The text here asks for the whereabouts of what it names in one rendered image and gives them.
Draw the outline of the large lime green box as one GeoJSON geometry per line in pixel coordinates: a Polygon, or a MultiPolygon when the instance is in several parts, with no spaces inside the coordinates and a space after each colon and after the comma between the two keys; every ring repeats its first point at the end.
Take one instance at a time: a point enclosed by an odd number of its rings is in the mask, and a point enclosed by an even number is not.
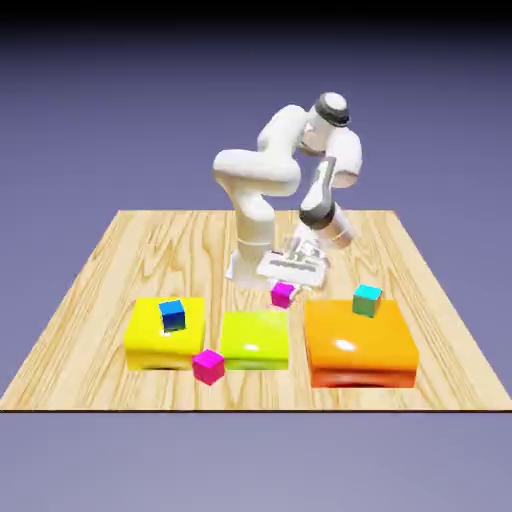
{"type": "Polygon", "coordinates": [[[283,310],[225,312],[220,352],[227,370],[286,370],[287,313],[283,310]]]}

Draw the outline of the small magenta cube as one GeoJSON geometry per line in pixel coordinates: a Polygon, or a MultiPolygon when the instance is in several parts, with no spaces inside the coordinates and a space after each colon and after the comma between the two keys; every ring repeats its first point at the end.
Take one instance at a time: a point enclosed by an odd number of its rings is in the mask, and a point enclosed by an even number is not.
{"type": "Polygon", "coordinates": [[[225,374],[224,357],[210,349],[204,350],[193,357],[192,369],[197,380],[211,386],[225,374]]]}
{"type": "Polygon", "coordinates": [[[271,290],[271,302],[274,306],[287,309],[295,292],[295,286],[290,283],[278,281],[271,290]]]}

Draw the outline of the small cyan cube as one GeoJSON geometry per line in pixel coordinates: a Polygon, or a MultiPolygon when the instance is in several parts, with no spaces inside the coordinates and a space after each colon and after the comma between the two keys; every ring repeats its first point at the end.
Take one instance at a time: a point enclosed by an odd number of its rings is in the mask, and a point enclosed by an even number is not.
{"type": "Polygon", "coordinates": [[[380,305],[381,297],[382,289],[380,287],[360,284],[353,294],[352,312],[373,318],[380,305]]]}

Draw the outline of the large orange box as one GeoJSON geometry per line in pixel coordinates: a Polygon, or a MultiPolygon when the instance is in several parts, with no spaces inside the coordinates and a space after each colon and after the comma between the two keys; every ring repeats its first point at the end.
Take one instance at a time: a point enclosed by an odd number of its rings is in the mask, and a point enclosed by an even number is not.
{"type": "Polygon", "coordinates": [[[308,300],[304,340],[314,388],[412,388],[419,352],[400,308],[384,300],[374,317],[350,300],[308,300]]]}

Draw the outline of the small blue cube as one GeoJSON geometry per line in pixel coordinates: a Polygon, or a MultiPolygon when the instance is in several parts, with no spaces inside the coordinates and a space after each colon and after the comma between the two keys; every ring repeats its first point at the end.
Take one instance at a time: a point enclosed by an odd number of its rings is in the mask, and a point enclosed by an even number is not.
{"type": "Polygon", "coordinates": [[[183,330],[186,327],[185,309],[179,299],[160,302],[158,307],[165,332],[183,330]]]}

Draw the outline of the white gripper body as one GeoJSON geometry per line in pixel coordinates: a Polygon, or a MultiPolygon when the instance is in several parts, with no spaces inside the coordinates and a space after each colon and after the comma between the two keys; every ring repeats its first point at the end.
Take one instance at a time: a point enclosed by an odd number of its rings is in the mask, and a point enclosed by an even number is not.
{"type": "Polygon", "coordinates": [[[287,256],[268,251],[264,254],[256,272],[258,275],[277,281],[302,286],[322,287],[327,266],[322,260],[294,260],[287,256]]]}

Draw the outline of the large yellow box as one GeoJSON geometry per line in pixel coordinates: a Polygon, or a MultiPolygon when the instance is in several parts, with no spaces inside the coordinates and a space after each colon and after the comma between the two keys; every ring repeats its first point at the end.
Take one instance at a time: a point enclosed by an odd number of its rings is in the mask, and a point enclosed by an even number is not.
{"type": "Polygon", "coordinates": [[[129,370],[191,369],[192,359],[203,350],[205,300],[202,297],[138,298],[124,333],[129,370]],[[166,333],[159,304],[180,300],[185,328],[166,333]]]}

